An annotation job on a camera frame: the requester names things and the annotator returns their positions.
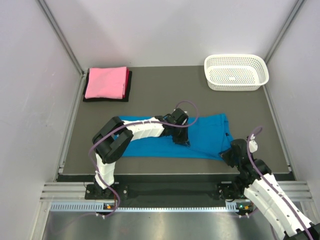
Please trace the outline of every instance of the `metal floor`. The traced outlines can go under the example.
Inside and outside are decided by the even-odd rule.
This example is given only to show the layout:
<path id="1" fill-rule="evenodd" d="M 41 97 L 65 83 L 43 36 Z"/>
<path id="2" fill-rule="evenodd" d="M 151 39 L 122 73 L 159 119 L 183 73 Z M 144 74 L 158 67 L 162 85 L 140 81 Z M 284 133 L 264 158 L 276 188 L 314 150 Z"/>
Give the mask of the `metal floor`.
<path id="1" fill-rule="evenodd" d="M 239 219 L 223 212 L 120 212 L 102 220 L 85 216 L 60 234 L 55 233 L 83 212 L 50 212 L 42 240 L 272 240 L 270 224 L 258 211 Z"/>
<path id="2" fill-rule="evenodd" d="M 201 116 L 226 113 L 234 138 L 246 138 L 259 125 L 264 131 L 257 137 L 263 159 L 274 173 L 287 173 L 288 167 L 276 127 L 262 87 L 252 92 L 213 91 L 207 85 L 203 66 L 131 67 L 129 102 L 80 102 L 64 175 L 94 174 L 88 159 L 92 137 L 114 116 L 155 116 L 171 113 L 181 100 L 193 101 Z M 190 116 L 192 106 L 183 105 Z M 209 159 L 123 157 L 115 174 L 225 174 L 236 169 Z"/>

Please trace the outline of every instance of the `white wall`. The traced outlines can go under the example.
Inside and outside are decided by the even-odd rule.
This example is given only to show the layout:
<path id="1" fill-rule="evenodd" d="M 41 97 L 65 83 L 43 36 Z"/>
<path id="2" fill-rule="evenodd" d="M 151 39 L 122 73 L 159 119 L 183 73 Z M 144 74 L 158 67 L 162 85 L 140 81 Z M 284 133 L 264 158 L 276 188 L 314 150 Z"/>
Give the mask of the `white wall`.
<path id="1" fill-rule="evenodd" d="M 320 1 L 308 0 L 268 65 L 268 88 L 293 160 L 320 212 Z"/>
<path id="2" fill-rule="evenodd" d="M 83 68 L 265 57 L 292 0 L 46 0 Z"/>
<path id="3" fill-rule="evenodd" d="M 79 74 L 35 0 L 0 2 L 0 239 L 27 239 Z"/>

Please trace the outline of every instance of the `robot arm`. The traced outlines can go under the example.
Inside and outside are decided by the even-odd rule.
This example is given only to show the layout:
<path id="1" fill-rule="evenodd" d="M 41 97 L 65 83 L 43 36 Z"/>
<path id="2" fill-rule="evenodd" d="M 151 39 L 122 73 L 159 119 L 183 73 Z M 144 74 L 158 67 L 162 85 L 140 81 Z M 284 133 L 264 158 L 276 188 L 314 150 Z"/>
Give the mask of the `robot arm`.
<path id="1" fill-rule="evenodd" d="M 116 161 L 124 154 L 129 143 L 134 140 L 139 140 L 149 137 L 164 137 L 172 136 L 172 141 L 175 144 L 189 146 L 188 128 L 173 127 L 165 124 L 152 123 L 163 122 L 173 125 L 187 125 L 188 115 L 186 112 L 177 108 L 172 114 L 166 116 L 155 116 L 149 119 L 139 121 L 140 124 L 132 124 L 119 131 L 113 136 L 108 137 L 101 142 L 95 150 L 97 160 L 97 167 L 101 178 L 110 186 L 114 183 L 114 170 Z M 97 143 L 104 136 L 116 128 L 134 123 L 131 121 L 122 121 L 119 117 L 113 117 L 107 124 L 93 137 L 93 144 Z M 105 190 L 107 186 L 102 183 L 98 176 L 95 174 L 96 188 Z"/>
<path id="2" fill-rule="evenodd" d="M 252 159 L 252 153 L 257 149 L 258 145 L 253 136 L 249 142 Z M 314 225 L 310 219 L 304 216 L 281 189 L 268 166 L 261 159 L 254 159 L 255 165 L 263 174 L 263 177 L 277 192 L 271 189 L 267 182 L 258 175 L 249 161 L 246 140 L 236 139 L 232 141 L 231 148 L 220 155 L 229 166 L 236 166 L 240 172 L 232 182 L 234 198 L 240 198 L 244 195 L 252 201 L 272 225 L 279 239 L 309 239 L 304 226 L 309 230 L 313 239 L 319 239 L 320 224 Z"/>

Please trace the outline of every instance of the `metal frame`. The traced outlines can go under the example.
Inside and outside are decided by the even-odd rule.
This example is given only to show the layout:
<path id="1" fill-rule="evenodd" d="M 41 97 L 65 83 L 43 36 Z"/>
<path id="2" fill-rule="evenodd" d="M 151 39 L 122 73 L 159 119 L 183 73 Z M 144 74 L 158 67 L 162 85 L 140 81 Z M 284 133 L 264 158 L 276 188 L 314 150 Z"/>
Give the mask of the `metal frame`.
<path id="1" fill-rule="evenodd" d="M 276 52 L 279 44 L 283 40 L 286 32 L 288 31 L 289 27 L 293 23 L 295 17 L 297 16 L 300 9 L 303 7 L 303 4 L 306 0 L 297 0 L 295 2 L 295 5 L 293 9 L 291 10 L 287 20 L 285 21 L 284 25 L 282 26 L 277 38 L 275 39 L 274 43 L 272 44 L 270 50 L 268 51 L 268 54 L 265 57 L 265 62 L 268 64 L 274 53 Z M 69 116 L 68 126 L 65 133 L 65 138 L 63 142 L 63 147 L 61 149 L 60 158 L 58 167 L 56 169 L 56 177 L 63 172 L 63 167 L 65 163 L 65 159 L 67 156 L 68 147 L 70 144 L 71 134 L 74 127 L 75 118 L 78 111 L 79 102 L 82 96 L 82 89 L 84 87 L 86 78 L 86 72 L 84 72 L 74 55 L 70 45 L 68 44 L 67 39 L 65 38 L 63 32 L 61 31 L 57 21 L 55 20 L 50 8 L 48 7 L 48 4 L 45 0 L 36 0 L 36 2 L 39 4 L 41 10 L 43 11 L 44 15 L 46 16 L 48 22 L 50 23 L 53 31 L 56 33 L 59 41 L 61 42 L 63 48 L 65 49 L 67 55 L 69 56 L 70 60 L 72 61 L 74 67 L 77 69 L 77 71 L 81 74 L 81 79 L 79 82 L 77 94 L 74 98 L 72 111 Z M 280 143 L 286 158 L 286 161 L 289 165 L 292 166 L 293 172 L 295 171 L 294 166 L 292 165 L 292 161 L 290 158 L 290 153 L 287 149 L 287 144 L 283 135 L 283 131 L 280 127 L 280 123 L 278 120 L 278 116 L 276 114 L 274 104 L 272 102 L 270 92 L 268 90 L 268 87 L 265 85 L 263 86 L 264 92 L 268 101 L 268 105 L 272 114 L 273 121 L 275 123 L 275 127 L 280 139 Z M 300 202 L 302 210 L 304 214 L 310 218 L 314 223 L 320 222 L 320 217 L 318 215 L 318 212 L 316 210 L 315 204 L 313 202 L 312 195 L 310 193 L 308 184 L 305 181 L 278 181 L 282 189 L 286 192 L 286 194 L 291 198 L 293 202 Z M 59 210 L 58 206 L 65 206 L 65 208 L 68 208 L 67 206 L 71 206 L 76 204 L 77 206 L 85 206 L 85 205 L 92 205 L 94 204 L 97 206 L 101 205 L 100 201 L 97 200 L 85 200 L 85 194 L 86 194 L 86 187 L 84 186 L 84 182 L 49 182 L 44 185 L 42 195 L 39 201 L 38 209 L 37 209 L 37 215 L 36 215 L 36 221 L 34 223 L 31 235 L 29 239 L 32 240 L 38 240 L 42 239 L 43 233 L 45 230 L 45 225 L 47 222 L 47 218 L 49 215 L 49 211 L 53 208 L 55 208 L 55 211 Z M 183 212 L 183 211 L 190 211 L 190 209 L 186 208 L 143 208 L 143 207 L 137 207 L 137 208 L 120 208 L 120 211 L 125 212 L 144 212 L 144 211 L 165 211 L 165 212 Z M 204 211 L 215 211 L 214 208 L 205 209 Z"/>
<path id="2" fill-rule="evenodd" d="M 271 58 L 273 57 L 273 55 L 275 54 L 277 48 L 279 47 L 280 43 L 282 42 L 282 40 L 284 39 L 286 33 L 288 32 L 288 29 L 290 28 L 290 26 L 292 25 L 294 19 L 296 18 L 296 16 L 298 15 L 299 11 L 301 10 L 301 8 L 303 7 L 304 3 L 306 2 L 306 0 L 297 0 L 289 14 L 289 16 L 287 17 L 286 21 L 284 22 L 280 32 L 278 33 L 278 36 L 276 37 L 275 41 L 273 42 L 271 48 L 269 49 L 266 57 L 264 58 L 264 61 L 266 64 L 268 64 L 271 60 Z M 284 137 L 283 134 L 283 130 L 281 128 L 280 122 L 279 122 L 279 118 L 278 115 L 276 113 L 275 110 L 275 104 L 273 103 L 273 100 L 271 98 L 270 95 L 270 91 L 268 89 L 268 84 L 263 85 L 263 90 L 266 96 L 266 100 L 268 102 L 269 108 L 270 108 L 270 112 L 274 121 L 274 125 L 275 125 L 275 129 L 278 133 L 279 136 L 279 140 L 280 140 L 280 144 L 284 153 L 284 157 L 285 160 L 288 164 L 289 170 L 293 172 L 293 174 L 296 173 L 296 168 L 294 167 L 290 152 L 287 148 L 287 142 L 286 139 Z"/>
<path id="3" fill-rule="evenodd" d="M 61 152 L 59 155 L 58 166 L 56 166 L 56 171 L 54 174 L 54 180 L 56 180 L 58 175 L 61 174 L 64 170 L 64 165 L 65 165 L 65 161 L 67 158 L 67 153 L 68 153 L 68 149 L 69 149 L 69 145 L 70 145 L 70 141 L 71 141 L 71 135 L 72 135 L 72 132 L 74 129 L 76 116 L 77 116 L 80 100 L 82 97 L 83 89 L 86 84 L 87 73 L 88 72 L 85 71 L 82 74 L 80 81 L 79 81 L 79 84 L 78 84 L 78 87 L 77 87 L 76 95 L 74 96 L 74 99 L 73 99 L 71 112 L 70 112 L 70 115 L 68 118 L 68 125 L 67 125 L 65 133 L 64 133 L 62 148 L 61 148 Z"/>
<path id="4" fill-rule="evenodd" d="M 36 0 L 38 3 L 39 7 L 41 8 L 42 12 L 44 13 L 46 19 L 49 21 L 54 33 L 58 37 L 59 41 L 61 42 L 62 47 L 64 48 L 66 54 L 69 56 L 71 62 L 73 63 L 74 67 L 76 70 L 79 72 L 79 74 L 83 74 L 84 71 L 82 70 L 74 52 L 72 51 L 65 35 L 61 31 L 54 15 L 52 14 L 50 8 L 48 7 L 48 4 L 46 3 L 45 0 Z"/>

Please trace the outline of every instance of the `folded clothes stack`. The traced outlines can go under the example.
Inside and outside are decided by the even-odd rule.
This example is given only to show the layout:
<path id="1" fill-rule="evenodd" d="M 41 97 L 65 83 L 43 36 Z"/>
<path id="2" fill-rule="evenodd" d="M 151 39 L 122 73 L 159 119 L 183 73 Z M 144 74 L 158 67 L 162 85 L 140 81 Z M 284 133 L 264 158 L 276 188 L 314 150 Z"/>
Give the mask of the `folded clothes stack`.
<path id="1" fill-rule="evenodd" d="M 128 102 L 132 71 L 126 66 L 90 68 L 83 91 L 84 102 Z"/>

